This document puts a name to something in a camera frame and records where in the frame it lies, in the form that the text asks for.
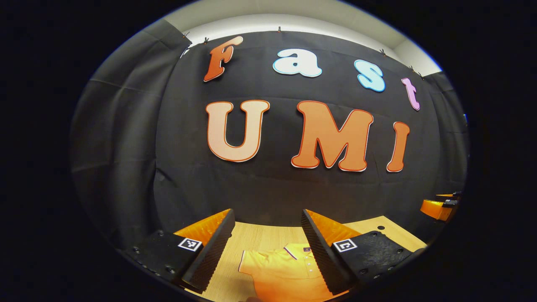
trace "yellow shirt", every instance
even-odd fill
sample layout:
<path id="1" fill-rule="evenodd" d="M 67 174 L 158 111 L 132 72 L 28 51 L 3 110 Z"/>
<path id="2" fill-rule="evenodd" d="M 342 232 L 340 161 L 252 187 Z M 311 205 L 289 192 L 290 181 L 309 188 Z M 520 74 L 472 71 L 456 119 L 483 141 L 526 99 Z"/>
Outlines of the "yellow shirt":
<path id="1" fill-rule="evenodd" d="M 330 293 L 307 244 L 245 250 L 238 270 L 252 275 L 256 294 L 263 302 L 323 302 L 347 293 Z"/>

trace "letter m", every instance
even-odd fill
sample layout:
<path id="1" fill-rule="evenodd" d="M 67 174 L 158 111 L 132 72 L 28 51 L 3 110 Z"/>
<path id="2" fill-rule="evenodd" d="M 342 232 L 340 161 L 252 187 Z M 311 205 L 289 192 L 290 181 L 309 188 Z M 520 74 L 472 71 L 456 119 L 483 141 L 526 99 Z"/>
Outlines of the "letter m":
<path id="1" fill-rule="evenodd" d="M 341 170 L 360 172 L 367 168 L 367 137 L 369 126 L 373 123 L 373 116 L 369 112 L 357 109 L 351 111 L 338 130 L 326 104 L 305 100 L 298 103 L 296 108 L 304 116 L 304 127 L 299 154 L 291 159 L 293 166 L 316 168 L 320 162 L 315 156 L 318 143 L 327 168 L 332 168 L 345 147 L 345 157 L 338 165 Z"/>

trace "light blue letter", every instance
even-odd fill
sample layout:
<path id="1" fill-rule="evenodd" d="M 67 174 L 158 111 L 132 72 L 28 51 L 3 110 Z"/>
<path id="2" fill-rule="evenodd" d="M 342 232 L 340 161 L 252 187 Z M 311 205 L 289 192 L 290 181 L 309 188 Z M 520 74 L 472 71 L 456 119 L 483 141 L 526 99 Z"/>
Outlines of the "light blue letter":
<path id="1" fill-rule="evenodd" d="M 360 82 L 364 88 L 376 92 L 384 91 L 386 84 L 382 79 L 382 70 L 380 70 L 377 65 L 364 60 L 356 60 L 354 62 L 354 67 L 361 73 L 361 75 L 358 75 L 358 82 Z"/>
<path id="2" fill-rule="evenodd" d="M 272 68 L 284 75 L 301 74 L 307 77 L 320 76 L 323 70 L 317 66 L 317 56 L 305 49 L 284 49 L 278 53 Z"/>

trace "orange letter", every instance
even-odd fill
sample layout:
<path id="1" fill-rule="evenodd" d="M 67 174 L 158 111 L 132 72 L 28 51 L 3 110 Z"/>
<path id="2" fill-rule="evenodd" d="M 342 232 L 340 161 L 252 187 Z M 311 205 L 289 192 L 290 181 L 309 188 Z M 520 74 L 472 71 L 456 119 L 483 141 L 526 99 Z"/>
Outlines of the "orange letter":
<path id="1" fill-rule="evenodd" d="M 207 143 L 209 149 L 219 158 L 232 162 L 243 162 L 256 156 L 261 141 L 261 123 L 263 112 L 270 108 L 265 100 L 247 100 L 241 104 L 242 111 L 246 112 L 246 126 L 244 128 L 244 142 L 238 147 L 231 146 L 226 140 L 226 127 L 228 113 L 233 110 L 229 102 L 210 103 L 205 108 L 209 113 L 207 126 Z"/>
<path id="2" fill-rule="evenodd" d="M 395 147 L 394 153 L 391 156 L 391 161 L 386 166 L 388 172 L 399 172 L 403 170 L 404 149 L 407 145 L 407 136 L 410 133 L 410 128 L 407 124 L 400 121 L 394 123 L 395 130 Z"/>
<path id="3" fill-rule="evenodd" d="M 367 168 L 367 136 L 369 126 L 373 123 L 373 116 L 369 112 L 357 109 L 351 111 L 338 130 L 326 104 L 305 100 L 298 103 L 296 108 L 304 115 L 304 127 L 299 154 L 291 159 L 293 166 L 316 168 L 319 165 L 319 159 L 315 157 L 318 142 L 327 168 L 332 168 L 345 147 L 345 157 L 339 161 L 341 170 L 360 172 Z"/>
<path id="4" fill-rule="evenodd" d="M 239 36 L 227 41 L 220 46 L 215 47 L 211 51 L 209 71 L 207 71 L 207 74 L 203 79 L 204 82 L 209 82 L 210 80 L 217 78 L 224 73 L 224 68 L 222 67 L 222 60 L 224 60 L 224 63 L 229 62 L 229 60 L 231 60 L 231 56 L 233 55 L 233 46 L 230 45 L 239 45 L 240 43 L 242 43 L 242 37 Z"/>

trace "shirt collar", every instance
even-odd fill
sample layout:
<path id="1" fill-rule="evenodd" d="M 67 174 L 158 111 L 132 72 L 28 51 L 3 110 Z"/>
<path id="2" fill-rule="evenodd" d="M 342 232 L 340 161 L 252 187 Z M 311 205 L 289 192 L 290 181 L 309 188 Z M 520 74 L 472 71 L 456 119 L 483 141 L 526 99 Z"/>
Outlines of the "shirt collar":
<path id="1" fill-rule="evenodd" d="M 311 248 L 307 243 L 289 243 L 284 249 L 295 259 L 304 258 L 306 256 L 313 257 Z"/>

